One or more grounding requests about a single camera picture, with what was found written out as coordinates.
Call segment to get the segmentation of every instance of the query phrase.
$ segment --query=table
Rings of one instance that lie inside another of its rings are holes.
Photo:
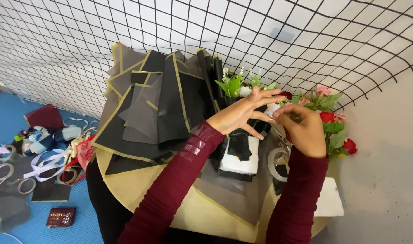
[[[116,175],[105,175],[112,153],[97,148],[96,158],[108,189],[131,212],[139,206],[146,191],[165,167],[158,165]],[[338,167],[335,162],[330,163],[327,176],[333,177],[339,185]],[[175,214],[171,227],[250,243],[264,243],[268,221],[279,197],[280,195],[275,196],[271,185],[264,200],[258,225],[251,227],[205,199],[191,186]],[[312,236],[318,234],[329,221],[330,217],[315,217]]]

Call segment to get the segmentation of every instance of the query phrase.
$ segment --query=maroon long-sleeve shirt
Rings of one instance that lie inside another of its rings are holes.
[[[160,243],[209,154],[223,139],[204,122],[146,192],[118,244]],[[309,243],[328,158],[309,158],[292,147],[288,182],[270,217],[266,243]]]

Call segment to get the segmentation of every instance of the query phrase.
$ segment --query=blue foam floor mat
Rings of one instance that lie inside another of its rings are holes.
[[[23,115],[42,107],[41,104],[21,101],[18,97],[5,92],[0,93],[0,145],[9,144],[14,136],[20,131],[28,128]],[[63,119],[76,118],[86,119],[90,122],[96,120],[92,117],[83,117],[79,114],[59,110]],[[34,202],[28,200],[30,206],[30,220],[24,225],[13,229],[10,234],[17,237],[24,244],[61,244],[61,243],[82,243],[100,244],[103,243],[101,232],[99,231],[96,213],[90,203],[86,180],[76,183],[71,189],[71,195],[67,202]],[[47,217],[51,208],[56,207],[76,207],[77,215],[75,222],[67,228],[47,228]],[[0,244],[17,244],[12,237],[0,234]]]

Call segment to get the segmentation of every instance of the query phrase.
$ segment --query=wire grid panel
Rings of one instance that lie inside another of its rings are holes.
[[[413,0],[0,0],[0,80],[27,99],[99,117],[117,42],[203,47],[285,91],[343,92],[343,109],[413,70]]]

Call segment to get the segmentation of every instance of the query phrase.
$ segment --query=hand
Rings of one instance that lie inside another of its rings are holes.
[[[300,123],[291,120],[287,114],[300,117]],[[290,133],[292,142],[304,155],[311,158],[324,158],[326,155],[323,122],[315,111],[301,105],[287,105],[277,109],[273,117]]]
[[[252,136],[263,140],[264,137],[259,134],[253,127],[247,124],[248,119],[260,119],[265,122],[276,124],[276,120],[263,114],[260,111],[253,111],[262,105],[269,103],[280,103],[285,96],[273,96],[280,93],[279,89],[269,89],[260,91],[257,86],[253,87],[252,93],[238,102],[216,113],[206,122],[214,129],[226,135],[238,128],[242,128]]]

